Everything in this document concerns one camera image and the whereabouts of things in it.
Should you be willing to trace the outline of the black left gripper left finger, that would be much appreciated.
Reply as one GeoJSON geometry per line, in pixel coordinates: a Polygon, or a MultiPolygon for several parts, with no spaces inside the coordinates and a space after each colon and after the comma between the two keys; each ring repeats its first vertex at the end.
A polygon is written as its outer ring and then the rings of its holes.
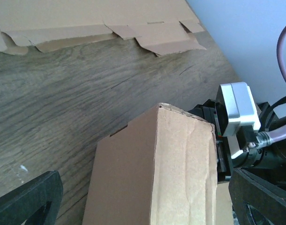
{"type": "Polygon", "coordinates": [[[63,198],[58,171],[47,171],[0,197],[0,225],[53,225],[63,198]]]}

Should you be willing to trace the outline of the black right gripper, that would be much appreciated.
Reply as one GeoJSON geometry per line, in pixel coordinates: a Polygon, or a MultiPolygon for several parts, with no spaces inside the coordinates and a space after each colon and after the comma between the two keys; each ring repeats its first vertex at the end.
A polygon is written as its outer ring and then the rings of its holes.
{"type": "Polygon", "coordinates": [[[272,131],[286,125],[286,117],[273,120],[272,110],[277,105],[265,103],[265,106],[259,120],[265,123],[270,118],[270,123],[264,125],[269,131],[256,132],[251,125],[244,125],[233,136],[221,133],[227,113],[220,103],[209,99],[189,111],[215,125],[218,182],[229,181],[235,168],[266,170],[268,173],[286,168],[286,139],[278,142],[271,139],[272,131]]]}

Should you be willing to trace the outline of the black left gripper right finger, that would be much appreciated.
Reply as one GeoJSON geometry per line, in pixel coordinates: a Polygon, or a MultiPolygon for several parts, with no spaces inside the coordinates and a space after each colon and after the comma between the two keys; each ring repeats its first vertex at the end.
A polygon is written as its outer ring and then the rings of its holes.
{"type": "Polygon", "coordinates": [[[229,183],[241,225],[286,225],[286,168],[234,169],[229,183]]]}

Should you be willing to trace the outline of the cardboard box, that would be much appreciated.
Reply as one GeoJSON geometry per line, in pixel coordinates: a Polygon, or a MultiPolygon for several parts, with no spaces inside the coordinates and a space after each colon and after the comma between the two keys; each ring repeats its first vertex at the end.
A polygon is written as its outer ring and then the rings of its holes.
{"type": "Polygon", "coordinates": [[[231,225],[214,125],[159,103],[97,145],[85,225],[231,225]]]}

